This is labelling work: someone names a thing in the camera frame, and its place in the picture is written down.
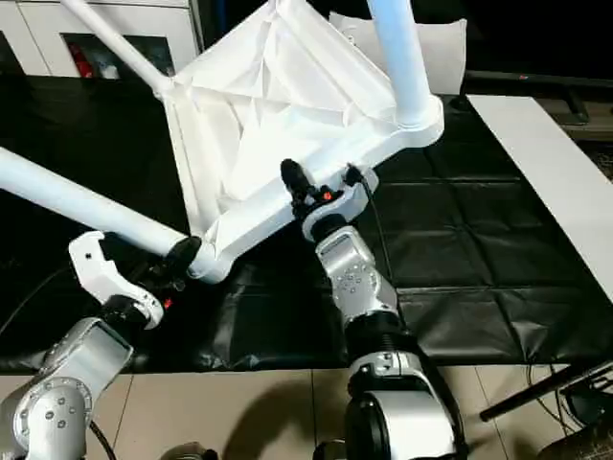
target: black tablecloth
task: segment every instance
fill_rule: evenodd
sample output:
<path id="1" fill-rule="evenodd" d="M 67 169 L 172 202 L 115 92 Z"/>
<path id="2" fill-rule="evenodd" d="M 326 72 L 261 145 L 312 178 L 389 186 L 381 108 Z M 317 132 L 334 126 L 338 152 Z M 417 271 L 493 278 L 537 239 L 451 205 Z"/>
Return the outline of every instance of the black tablecloth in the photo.
<path id="1" fill-rule="evenodd" d="M 0 101 L 0 145 L 187 232 L 164 111 L 145 88 L 0 80 Z M 613 309 L 528 182 L 465 99 L 445 101 L 445 122 L 437 144 L 377 169 L 400 304 L 425 351 L 440 364 L 611 357 Z M 67 244 L 85 228 L 5 192 L 0 210 L 2 328 L 67 265 Z M 357 227 L 380 260 L 370 211 Z M 144 255 L 120 245 L 115 257 L 124 269 Z M 31 372 L 96 310 L 64 269 L 0 333 L 0 372 Z M 295 225 L 245 254 L 222 284 L 191 282 L 136 345 L 134 372 L 345 365 L 328 282 Z"/>

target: white pole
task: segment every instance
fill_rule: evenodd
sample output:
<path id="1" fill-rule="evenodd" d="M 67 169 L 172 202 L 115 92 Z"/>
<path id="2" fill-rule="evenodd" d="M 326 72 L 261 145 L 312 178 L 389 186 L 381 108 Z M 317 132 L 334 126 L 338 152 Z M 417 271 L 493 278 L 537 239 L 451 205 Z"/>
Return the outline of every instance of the white pole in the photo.
<path id="1" fill-rule="evenodd" d="M 368 0 L 397 102 L 397 123 L 419 125 L 432 98 L 410 0 Z"/>
<path id="2" fill-rule="evenodd" d="M 157 95 L 172 87 L 172 80 L 163 75 L 143 55 L 100 17 L 84 0 L 61 0 L 96 36 L 125 62 Z"/>
<path id="3" fill-rule="evenodd" d="M 116 233 L 127 242 L 162 257 L 166 256 L 175 244 L 186 238 L 166 225 L 81 187 L 2 147 L 0 189 L 91 228 Z M 210 272 L 215 263 L 214 249 L 203 243 L 190 269 L 200 278 Z"/>

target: floor tile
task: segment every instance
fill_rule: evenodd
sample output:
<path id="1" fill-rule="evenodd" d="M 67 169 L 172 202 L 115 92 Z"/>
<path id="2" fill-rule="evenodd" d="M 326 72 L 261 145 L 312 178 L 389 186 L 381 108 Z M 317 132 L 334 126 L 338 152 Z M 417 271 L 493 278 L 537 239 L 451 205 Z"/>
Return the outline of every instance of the floor tile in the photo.
<path id="1" fill-rule="evenodd" d="M 478 366 L 477 373 L 489 405 L 523 390 L 527 386 L 525 366 Z M 548 367 L 534 367 L 533 381 L 549 376 Z M 557 414 L 554 394 L 542 401 Z M 544 447 L 564 436 L 560 424 L 537 402 L 531 402 L 496 419 L 505 451 L 510 460 L 535 458 Z"/>
<path id="2" fill-rule="evenodd" d="M 460 407 L 465 437 L 470 445 L 470 460 L 506 460 L 495 422 L 485 423 L 479 412 L 488 407 L 488 400 L 472 366 L 443 367 L 444 376 Z"/>
<path id="3" fill-rule="evenodd" d="M 112 445 L 115 444 L 132 376 L 118 376 L 106 388 L 94 408 L 94 421 Z M 87 460 L 108 460 L 91 429 L 87 430 Z"/>
<path id="4" fill-rule="evenodd" d="M 465 420 L 467 441 L 473 446 L 471 460 L 505 460 L 494 423 L 484 424 L 476 414 L 487 406 L 473 367 L 442 368 Z M 349 402 L 347 369 L 313 371 L 317 442 L 343 438 L 343 417 Z"/>
<path id="5" fill-rule="evenodd" d="M 0 377 L 0 400 L 4 400 L 10 392 L 30 378 Z M 110 443 L 113 443 L 117 435 L 131 379 L 131 376 L 119 376 L 102 394 L 96 404 L 94 420 Z M 88 429 L 87 460 L 107 460 L 107 458 L 96 436 Z"/>
<path id="6" fill-rule="evenodd" d="M 223 460 L 310 460 L 311 396 L 310 371 L 135 376 L 117 455 L 199 442 Z"/>
<path id="7" fill-rule="evenodd" d="M 317 444 L 345 437 L 348 369 L 313 370 L 313 406 Z"/>

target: cabinet door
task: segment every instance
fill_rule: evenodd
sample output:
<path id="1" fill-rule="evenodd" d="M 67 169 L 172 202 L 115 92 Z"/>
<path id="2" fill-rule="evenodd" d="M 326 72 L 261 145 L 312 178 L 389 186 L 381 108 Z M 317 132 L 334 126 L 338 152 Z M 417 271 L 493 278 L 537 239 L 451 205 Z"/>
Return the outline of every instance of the cabinet door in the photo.
<path id="1" fill-rule="evenodd" d="M 52 75 L 133 77 L 127 67 L 63 6 L 20 3 L 20 8 Z M 166 74 L 178 72 L 197 56 L 187 9 L 128 5 L 93 5 L 93 8 Z"/>
<path id="2" fill-rule="evenodd" d="M 0 1 L 0 75 L 49 75 L 17 5 Z"/>

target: white fabric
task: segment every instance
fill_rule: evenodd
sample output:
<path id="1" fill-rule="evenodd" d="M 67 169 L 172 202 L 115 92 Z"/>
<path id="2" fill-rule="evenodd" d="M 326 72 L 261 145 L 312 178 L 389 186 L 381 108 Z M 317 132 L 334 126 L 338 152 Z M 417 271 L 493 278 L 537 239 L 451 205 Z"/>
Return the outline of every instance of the white fabric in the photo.
<path id="1" fill-rule="evenodd" d="M 373 21 L 347 17 L 333 11 L 329 22 L 379 69 L 386 71 Z M 430 91 L 435 94 L 460 94 L 466 69 L 466 20 L 417 26 Z"/>

